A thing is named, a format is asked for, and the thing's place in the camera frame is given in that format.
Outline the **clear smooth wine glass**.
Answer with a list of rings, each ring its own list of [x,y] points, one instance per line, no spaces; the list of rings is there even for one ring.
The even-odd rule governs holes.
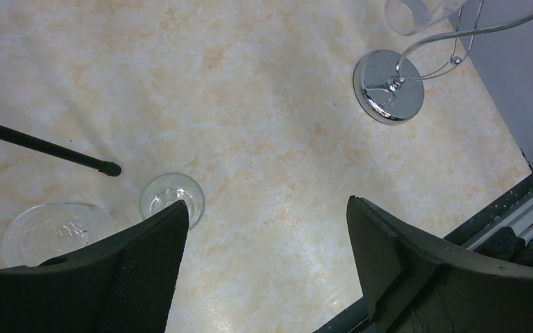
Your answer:
[[[132,225],[117,210],[89,203],[46,203],[12,221],[3,238],[2,255],[8,267],[38,266]]]

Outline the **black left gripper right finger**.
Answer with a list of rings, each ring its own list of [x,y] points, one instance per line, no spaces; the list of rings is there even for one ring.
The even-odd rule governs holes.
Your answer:
[[[379,332],[533,332],[533,267],[467,250],[365,198],[346,220],[366,315]]]

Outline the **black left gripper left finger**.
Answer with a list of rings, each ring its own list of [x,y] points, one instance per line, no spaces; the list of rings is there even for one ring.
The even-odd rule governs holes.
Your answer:
[[[163,332],[189,230],[179,200],[34,266],[0,269],[0,332]]]

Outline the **black perforated music stand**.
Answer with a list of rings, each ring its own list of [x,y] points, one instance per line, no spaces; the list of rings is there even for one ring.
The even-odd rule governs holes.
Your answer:
[[[1,125],[0,140],[96,169],[98,172],[110,177],[117,177],[122,172],[121,167],[114,162],[99,160]]]

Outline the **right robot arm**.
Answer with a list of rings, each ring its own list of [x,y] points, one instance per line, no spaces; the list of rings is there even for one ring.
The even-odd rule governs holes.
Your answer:
[[[533,267],[533,238],[526,242],[511,227],[503,227],[489,237],[475,252],[495,259]]]

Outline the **chrome wine glass rack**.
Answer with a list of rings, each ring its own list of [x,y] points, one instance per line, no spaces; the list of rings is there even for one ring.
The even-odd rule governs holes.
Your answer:
[[[497,26],[479,28],[483,1],[480,2],[475,25],[462,31],[457,23],[453,32],[441,33],[424,38],[405,49],[402,53],[380,49],[364,55],[353,72],[353,88],[362,109],[376,121],[395,126],[415,117],[424,102],[423,82],[446,75],[458,68],[469,56],[476,35],[497,33],[515,28],[533,20],[533,11],[519,18]],[[457,41],[469,37],[469,50],[460,57],[456,55]],[[421,75],[408,57],[418,49],[443,40],[453,40],[448,60],[437,70]]]

